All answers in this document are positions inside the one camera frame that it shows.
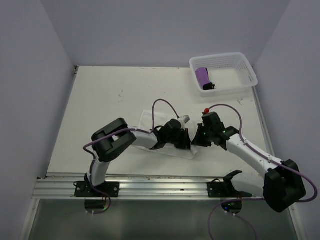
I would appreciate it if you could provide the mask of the white towel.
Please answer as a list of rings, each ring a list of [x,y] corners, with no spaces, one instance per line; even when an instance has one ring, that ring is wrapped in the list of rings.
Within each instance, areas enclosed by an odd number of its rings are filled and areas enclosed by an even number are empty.
[[[163,112],[156,111],[154,113],[155,126],[164,126],[173,117],[173,114],[166,114]],[[138,128],[141,130],[149,131],[152,129],[152,125],[152,111],[144,110],[140,116]],[[190,138],[193,138],[197,130],[196,122],[190,120],[186,124],[186,127],[188,128]],[[166,144],[163,148],[155,150],[155,152],[157,154],[166,155],[170,157],[192,160],[196,157],[197,153],[199,152],[199,147],[192,145],[190,150],[183,150],[175,148],[172,144]]]

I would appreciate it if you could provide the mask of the purple microfiber towel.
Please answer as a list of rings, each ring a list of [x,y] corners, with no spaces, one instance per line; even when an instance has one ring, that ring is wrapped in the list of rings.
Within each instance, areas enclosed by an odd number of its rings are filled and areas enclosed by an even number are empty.
[[[214,90],[215,84],[210,81],[209,72],[206,67],[200,67],[195,71],[195,76],[200,88],[204,91]]]

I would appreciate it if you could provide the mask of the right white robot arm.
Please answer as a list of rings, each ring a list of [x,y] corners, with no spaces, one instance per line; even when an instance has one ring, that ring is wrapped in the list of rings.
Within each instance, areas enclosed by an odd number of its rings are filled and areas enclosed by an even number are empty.
[[[242,159],[259,174],[249,176],[241,170],[234,170],[224,176],[222,182],[210,182],[208,187],[218,198],[256,196],[281,213],[306,195],[298,165],[294,161],[283,161],[249,144],[238,129],[225,127],[216,112],[202,114],[202,123],[198,124],[192,145],[221,147]]]

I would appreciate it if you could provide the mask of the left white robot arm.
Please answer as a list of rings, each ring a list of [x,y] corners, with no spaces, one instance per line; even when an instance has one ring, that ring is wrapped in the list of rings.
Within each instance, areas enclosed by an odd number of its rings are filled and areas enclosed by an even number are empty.
[[[175,149],[190,150],[191,139],[186,128],[189,120],[189,116],[185,115],[171,119],[159,129],[146,131],[130,127],[123,118],[118,118],[95,132],[91,137],[92,142],[83,147],[85,152],[93,156],[89,172],[86,174],[87,192],[95,197],[103,193],[110,162],[130,146],[157,151],[166,145],[172,145]]]

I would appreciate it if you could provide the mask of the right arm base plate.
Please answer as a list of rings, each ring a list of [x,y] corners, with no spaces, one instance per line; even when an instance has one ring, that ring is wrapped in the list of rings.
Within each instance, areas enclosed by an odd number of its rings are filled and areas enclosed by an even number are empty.
[[[232,179],[241,174],[241,170],[235,170],[222,178],[215,178],[206,183],[209,198],[251,198],[253,195],[244,191],[237,191],[232,184]]]

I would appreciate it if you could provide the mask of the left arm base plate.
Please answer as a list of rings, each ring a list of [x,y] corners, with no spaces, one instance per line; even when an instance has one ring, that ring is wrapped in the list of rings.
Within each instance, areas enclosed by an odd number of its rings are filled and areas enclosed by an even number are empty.
[[[91,188],[90,183],[87,181],[75,181],[74,196],[77,198],[99,198],[107,194],[111,198],[117,198],[119,196],[120,183],[115,181],[107,181],[100,186],[96,186],[94,190]]]

